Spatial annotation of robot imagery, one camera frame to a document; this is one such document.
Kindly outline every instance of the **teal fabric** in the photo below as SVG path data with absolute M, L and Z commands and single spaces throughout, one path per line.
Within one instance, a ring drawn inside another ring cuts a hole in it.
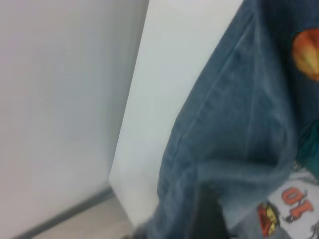
M 302 134 L 297 163 L 319 179 L 319 120 L 312 123 Z

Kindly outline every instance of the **blue denim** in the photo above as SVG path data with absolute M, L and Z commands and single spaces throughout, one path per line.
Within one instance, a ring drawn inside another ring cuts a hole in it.
M 216 207 L 200 200 L 202 185 L 232 229 L 287 179 L 319 119 L 319 83 L 291 55 L 294 36 L 319 27 L 318 9 L 318 0 L 244 0 L 175 121 L 145 238 L 193 238 L 198 208 Z

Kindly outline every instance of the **floor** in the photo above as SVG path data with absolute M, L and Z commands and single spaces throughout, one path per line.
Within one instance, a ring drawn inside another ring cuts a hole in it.
M 34 239 L 121 239 L 132 232 L 117 198 L 111 198 Z

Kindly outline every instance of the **gray wall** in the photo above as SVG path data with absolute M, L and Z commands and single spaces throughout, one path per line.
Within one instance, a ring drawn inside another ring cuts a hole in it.
M 146 9 L 1 1 L 1 239 L 109 186 Z

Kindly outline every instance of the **cartoon print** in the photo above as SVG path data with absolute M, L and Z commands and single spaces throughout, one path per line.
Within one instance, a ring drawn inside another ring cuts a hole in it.
M 297 203 L 296 207 L 290 209 L 290 215 L 283 217 L 285 222 L 292 223 L 298 220 L 303 213 L 314 211 L 311 202 L 307 200 L 306 197 L 307 191 L 302 193 L 298 188 L 295 187 L 291 187 L 282 193 L 282 199 L 287 205 L 293 206 Z
M 319 29 L 300 32 L 293 41 L 292 55 L 297 68 L 314 81 L 319 81 Z
M 313 235 L 309 239 L 319 239 L 319 222 L 310 228 Z
M 262 203 L 258 207 L 258 215 L 263 236 L 271 236 L 280 226 L 278 209 L 270 202 Z

